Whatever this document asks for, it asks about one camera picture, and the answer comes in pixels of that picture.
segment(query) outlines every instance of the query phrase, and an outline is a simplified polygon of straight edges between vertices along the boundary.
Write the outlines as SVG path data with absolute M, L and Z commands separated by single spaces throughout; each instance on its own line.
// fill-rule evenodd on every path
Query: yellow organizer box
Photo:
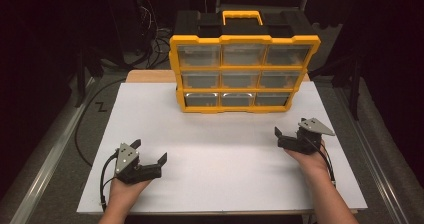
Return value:
M 169 59 L 183 112 L 290 109 L 320 40 L 303 12 L 180 11 Z

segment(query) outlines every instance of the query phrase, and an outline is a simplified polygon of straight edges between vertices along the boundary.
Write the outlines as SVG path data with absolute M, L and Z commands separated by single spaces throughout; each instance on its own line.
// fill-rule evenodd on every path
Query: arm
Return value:
M 304 155 L 290 150 L 285 151 L 299 162 L 305 175 L 312 193 L 318 223 L 358 223 L 333 186 L 328 175 L 327 165 L 318 153 Z
M 109 193 L 109 203 L 99 224 L 124 223 L 132 206 L 137 201 L 140 193 L 151 181 L 144 181 L 127 185 L 118 179 L 113 179 Z

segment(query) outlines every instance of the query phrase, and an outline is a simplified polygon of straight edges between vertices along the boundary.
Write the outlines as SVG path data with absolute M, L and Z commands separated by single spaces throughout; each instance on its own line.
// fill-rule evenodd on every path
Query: human hand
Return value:
M 129 185 L 114 178 L 110 186 L 109 203 L 99 223 L 124 223 L 140 193 L 151 181 Z
M 289 154 L 292 158 L 294 158 L 300 165 L 303 173 L 306 175 L 307 180 L 311 181 L 316 177 L 321 177 L 323 175 L 328 177 L 328 169 L 327 164 L 325 163 L 322 156 L 315 152 L 310 155 L 302 154 L 299 152 L 291 151 L 288 149 L 284 149 L 287 154 Z M 324 148 L 321 146 L 321 152 L 325 153 Z

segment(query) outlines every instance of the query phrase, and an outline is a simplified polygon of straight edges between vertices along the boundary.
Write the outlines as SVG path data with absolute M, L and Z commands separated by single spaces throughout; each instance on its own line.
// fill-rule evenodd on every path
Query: wire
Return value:
M 320 156 L 324 159 L 325 164 L 327 165 L 327 169 L 328 169 L 328 173 L 330 175 L 331 182 L 333 183 L 334 187 L 336 187 L 336 179 L 334 177 L 333 164 L 331 163 L 330 155 L 328 154 L 327 149 L 325 148 L 325 146 L 322 143 L 320 144 L 320 147 L 322 146 L 324 148 L 325 153 L 326 153 L 326 155 L 324 155 L 324 153 L 322 153 L 322 151 L 319 148 L 317 148 L 309 138 L 307 138 L 306 136 L 304 136 L 304 138 L 317 150 L 317 152 L 320 154 Z
M 84 116 L 85 116 L 85 113 L 86 113 L 86 112 L 87 112 L 87 110 L 88 110 L 88 107 L 89 107 L 89 106 L 90 106 L 90 104 L 93 102 L 94 98 L 96 98 L 96 97 L 97 97 L 97 95 L 99 95 L 99 94 L 100 94 L 100 92 L 102 92 L 104 89 L 106 89 L 106 88 L 108 88 L 108 87 L 112 86 L 113 84 L 116 84 L 116 83 L 119 83 L 119 82 L 123 82 L 123 81 L 125 81 L 125 78 L 122 78 L 122 79 L 119 79 L 119 80 L 117 80 L 117 81 L 111 82 L 111 83 L 107 84 L 106 86 L 102 87 L 99 91 L 97 91 L 97 93 L 96 93 L 96 94 L 94 94 L 94 96 L 93 96 L 93 97 L 90 99 L 90 101 L 88 102 L 88 104 L 87 104 L 86 108 L 85 108 L 85 109 L 84 109 L 84 111 L 82 112 L 81 117 L 79 118 L 78 123 L 77 123 L 77 125 L 76 125 L 75 133 L 74 133 L 74 143 L 75 143 L 75 147 L 77 148 L 77 151 L 78 151 L 79 156 L 80 156 L 80 157 L 82 158 L 82 160 L 83 160 L 83 161 L 84 161 L 84 162 L 85 162 L 88 166 L 90 166 L 90 167 L 92 167 L 92 166 L 93 166 L 93 164 L 91 164 L 91 162 L 89 162 L 89 161 L 85 158 L 85 156 L 83 155 L 82 151 L 80 150 L 80 148 L 79 148 L 79 144 L 78 144 L 78 131 L 79 131 L 79 128 L 80 128 L 80 126 L 81 126 L 81 122 L 82 122 L 82 120 L 83 120 L 83 118 L 84 118 Z
M 112 156 L 110 156 L 109 159 L 107 159 L 105 165 L 103 166 L 102 174 L 100 176 L 100 203 L 102 204 L 103 212 L 106 211 L 106 207 L 107 207 L 106 197 L 105 197 L 103 191 L 104 191 L 104 188 L 105 188 L 106 184 L 113 179 L 113 178 L 111 178 L 109 181 L 107 181 L 106 183 L 103 184 L 104 178 L 105 178 L 105 172 L 106 172 L 106 168 L 109 165 L 109 163 L 113 159 L 115 159 L 115 158 L 118 157 L 118 152 L 119 152 L 119 149 L 116 149 L 115 150 L 115 153 Z
M 103 190 L 106 187 L 106 185 L 111 182 L 113 179 L 115 179 L 116 177 L 112 177 L 111 179 L 107 180 L 107 182 L 105 182 L 105 184 L 103 184 Z

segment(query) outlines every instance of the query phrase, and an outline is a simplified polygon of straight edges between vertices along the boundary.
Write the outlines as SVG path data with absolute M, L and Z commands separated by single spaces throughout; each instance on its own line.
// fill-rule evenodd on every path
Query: carrying handle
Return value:
M 222 11 L 222 22 L 226 24 L 226 18 L 256 18 L 260 26 L 262 19 L 259 11 Z

